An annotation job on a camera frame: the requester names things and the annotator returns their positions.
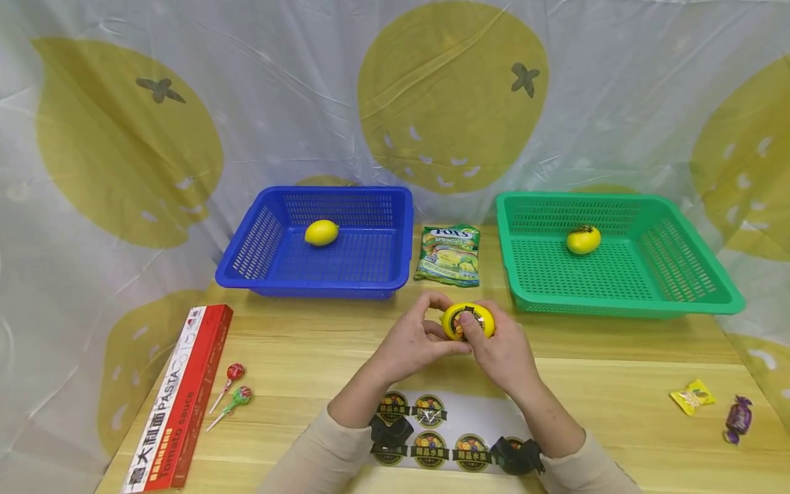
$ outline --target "beige sleeve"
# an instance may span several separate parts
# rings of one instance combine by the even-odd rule
[[[587,433],[584,446],[564,458],[540,459],[546,473],[540,481],[549,494],[638,494],[641,489],[628,477],[595,438]]]
[[[370,427],[341,427],[324,408],[272,468],[258,493],[337,494],[362,468],[372,447]]]

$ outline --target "fingernail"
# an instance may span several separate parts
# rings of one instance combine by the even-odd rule
[[[468,311],[461,312],[461,315],[458,316],[458,320],[461,324],[472,324],[475,322],[474,316],[468,313]]]

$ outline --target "green lollipop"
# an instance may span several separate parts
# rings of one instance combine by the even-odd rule
[[[252,390],[250,388],[248,388],[246,386],[241,386],[241,387],[237,388],[236,391],[233,392],[233,398],[232,398],[231,402],[228,404],[228,406],[226,406],[222,410],[222,413],[220,414],[220,416],[217,417],[211,423],[209,428],[207,428],[205,431],[208,432],[211,429],[213,429],[214,426],[217,425],[220,422],[220,420],[222,420],[222,417],[225,417],[226,415],[232,414],[234,408],[236,408],[239,405],[246,405],[247,403],[250,402],[251,399],[252,399]]]

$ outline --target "forearm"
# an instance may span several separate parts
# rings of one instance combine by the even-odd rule
[[[565,410],[554,393],[535,379],[513,393],[532,437],[549,458],[562,458],[584,446],[585,430]]]
[[[365,428],[391,384],[369,360],[329,403],[329,415],[343,427]]]
[[[550,494],[636,494],[641,489],[539,380],[513,394],[543,450],[540,477]]]
[[[373,446],[368,423],[387,389],[365,364],[272,468],[258,492],[337,494]]]

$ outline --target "basket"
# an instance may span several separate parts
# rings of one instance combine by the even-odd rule
[[[304,241],[316,220],[340,225],[330,245]],[[270,187],[233,235],[216,282],[263,296],[387,299],[408,280],[413,221],[403,187]]]
[[[497,221],[522,311],[669,319],[745,306],[691,223],[660,196],[506,193],[497,197]],[[580,224],[602,236],[587,255],[565,246]]]

